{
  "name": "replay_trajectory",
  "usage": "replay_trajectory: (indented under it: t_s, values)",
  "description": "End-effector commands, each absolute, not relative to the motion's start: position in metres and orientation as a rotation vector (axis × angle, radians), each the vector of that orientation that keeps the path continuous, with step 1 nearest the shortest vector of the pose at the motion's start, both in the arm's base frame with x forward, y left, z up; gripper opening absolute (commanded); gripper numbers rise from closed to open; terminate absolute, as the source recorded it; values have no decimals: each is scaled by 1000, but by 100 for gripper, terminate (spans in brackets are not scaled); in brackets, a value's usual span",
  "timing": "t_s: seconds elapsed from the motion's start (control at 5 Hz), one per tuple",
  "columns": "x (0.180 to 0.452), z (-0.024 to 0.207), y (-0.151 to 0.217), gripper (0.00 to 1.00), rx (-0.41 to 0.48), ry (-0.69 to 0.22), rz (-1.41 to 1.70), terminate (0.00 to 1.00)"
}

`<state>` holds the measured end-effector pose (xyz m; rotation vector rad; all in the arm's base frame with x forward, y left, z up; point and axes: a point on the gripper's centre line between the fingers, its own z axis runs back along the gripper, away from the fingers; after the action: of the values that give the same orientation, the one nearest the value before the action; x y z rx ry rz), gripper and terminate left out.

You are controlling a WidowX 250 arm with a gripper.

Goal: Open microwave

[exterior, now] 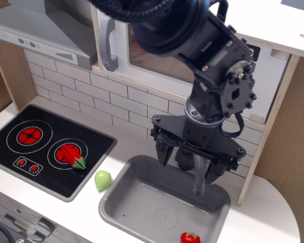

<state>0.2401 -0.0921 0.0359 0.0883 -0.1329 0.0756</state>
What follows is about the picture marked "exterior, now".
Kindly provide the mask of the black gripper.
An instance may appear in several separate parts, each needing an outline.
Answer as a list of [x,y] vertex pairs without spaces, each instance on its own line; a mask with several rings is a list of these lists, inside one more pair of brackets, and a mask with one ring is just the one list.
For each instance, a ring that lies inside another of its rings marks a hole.
[[150,135],[156,142],[158,161],[165,166],[174,150],[182,147],[212,162],[205,174],[205,184],[213,184],[225,171],[237,170],[245,149],[225,136],[219,126],[202,127],[186,116],[154,115]]

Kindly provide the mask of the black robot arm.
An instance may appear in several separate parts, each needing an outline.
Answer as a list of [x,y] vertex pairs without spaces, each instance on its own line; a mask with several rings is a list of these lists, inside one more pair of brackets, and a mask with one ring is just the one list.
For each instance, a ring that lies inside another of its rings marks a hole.
[[111,18],[129,23],[145,51],[172,56],[194,74],[183,116],[155,115],[151,135],[158,160],[165,165],[175,147],[192,155],[195,186],[201,190],[226,171],[235,170],[245,150],[234,141],[240,132],[226,132],[225,119],[252,107],[253,56],[244,39],[225,25],[227,1],[93,1]]

